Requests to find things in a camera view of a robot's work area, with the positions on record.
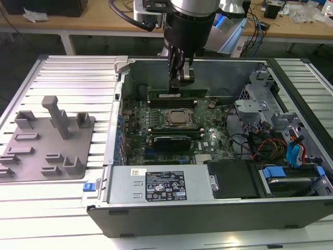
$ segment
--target blue cable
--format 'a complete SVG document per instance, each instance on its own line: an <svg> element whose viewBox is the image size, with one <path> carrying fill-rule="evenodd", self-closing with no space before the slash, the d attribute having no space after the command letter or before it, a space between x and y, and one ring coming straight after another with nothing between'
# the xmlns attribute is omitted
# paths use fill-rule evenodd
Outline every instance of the blue cable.
<svg viewBox="0 0 333 250"><path fill-rule="evenodd" d="M252 53L251 57L253 57L257 53L257 51L259 49L259 46L260 46L260 43L261 43L261 33L262 33L262 31L261 31L261 26L260 26L259 20L257 18L254 19L254 18L249 18L248 17L248 19L255 21L257 23L258 27L259 27L259 36L258 36L259 37L259 41L257 41L257 46L256 46L255 50Z"/></svg>

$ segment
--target motherboard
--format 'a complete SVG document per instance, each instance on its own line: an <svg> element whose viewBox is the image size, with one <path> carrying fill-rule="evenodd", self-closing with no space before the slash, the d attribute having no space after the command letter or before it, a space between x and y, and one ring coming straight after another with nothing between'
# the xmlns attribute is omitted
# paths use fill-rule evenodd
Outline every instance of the motherboard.
<svg viewBox="0 0 333 250"><path fill-rule="evenodd" d="M200 98L179 103L124 100L127 165L203 164L235 158L223 126L224 106L213 97L196 95Z"/></svg>

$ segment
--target power connector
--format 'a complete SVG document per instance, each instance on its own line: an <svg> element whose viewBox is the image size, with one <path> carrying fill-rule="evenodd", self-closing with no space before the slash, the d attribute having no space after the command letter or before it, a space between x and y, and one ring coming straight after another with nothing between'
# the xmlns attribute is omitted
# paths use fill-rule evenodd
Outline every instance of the power connector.
<svg viewBox="0 0 333 250"><path fill-rule="evenodd" d="M260 28L261 28L262 31L268 30L271 26L270 24L268 24L266 22L260 22L259 24L260 24Z"/></svg>

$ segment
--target gray floor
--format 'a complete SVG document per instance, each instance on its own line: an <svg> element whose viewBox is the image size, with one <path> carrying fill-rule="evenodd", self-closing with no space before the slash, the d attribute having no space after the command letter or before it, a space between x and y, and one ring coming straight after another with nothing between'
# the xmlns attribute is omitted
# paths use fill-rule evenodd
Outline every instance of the gray floor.
<svg viewBox="0 0 333 250"><path fill-rule="evenodd" d="M6 108L8 101L17 91L39 54L65 54L57 35L31 34L25 35L25 37L33 44L34 48L31 48L19 35L16 35L13 44L0 42L0 114ZM108 37L107 46L101 36L74 36L73 40L79 55L156 56L163 47L163 39L158 38ZM317 44L297 44L292 53L287 53L287 44L264 42L255 57L308 58L326 78L329 78L333 73L333 48L322 47L317 55L313 55L313 51L317 47ZM206 55L220 57L220 55L212 53Z"/></svg>

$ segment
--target workbench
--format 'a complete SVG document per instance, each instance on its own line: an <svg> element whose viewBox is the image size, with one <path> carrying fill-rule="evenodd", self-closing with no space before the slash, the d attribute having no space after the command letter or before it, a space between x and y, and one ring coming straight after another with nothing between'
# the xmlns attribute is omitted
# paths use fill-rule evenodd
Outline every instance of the workbench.
<svg viewBox="0 0 333 250"><path fill-rule="evenodd" d="M122 5L123 0L117 0L116 4L121 10L126 10ZM271 25L265 41L284 43L317 43L332 44L333 28L322 22L295 24L289 16L278 15L276 19L263 18L260 11L260 0L252 1L251 8L260 21ZM7 15L8 20L21 33L57 34L61 36L67 55L75 55L75 48L71 35L101 35L101 36L141 36L162 38L163 31L155 30L147 32L141 30L120 17L118 17L108 5L108 0L89 0L85 12L80 18L50 16L47 22L31 23L22 15ZM0 17L0 32L15 32L3 17ZM252 37L253 27L249 24L245 27L240 44Z"/></svg>
<svg viewBox="0 0 333 250"><path fill-rule="evenodd" d="M96 118L83 179L0 184L1 249L267 249L268 245L283 245L284 249L294 250L330 249L333 216L303 229L123 239L105 237L83 208L83 184L99 178L103 171L118 79L114 64L121 60L122 57L116 56L43 57L35 63L1 116L0 155L16 129L14 118L18 111L32 110L36 117L49 117L48 111L40 105L44 95L57 95L59 108L65 109L69 117L84 111ZM279 59L277 62L333 136L333 90L329 83L312 64L299 59ZM293 111L287 95L281 92L279 96L286 108Z"/></svg>

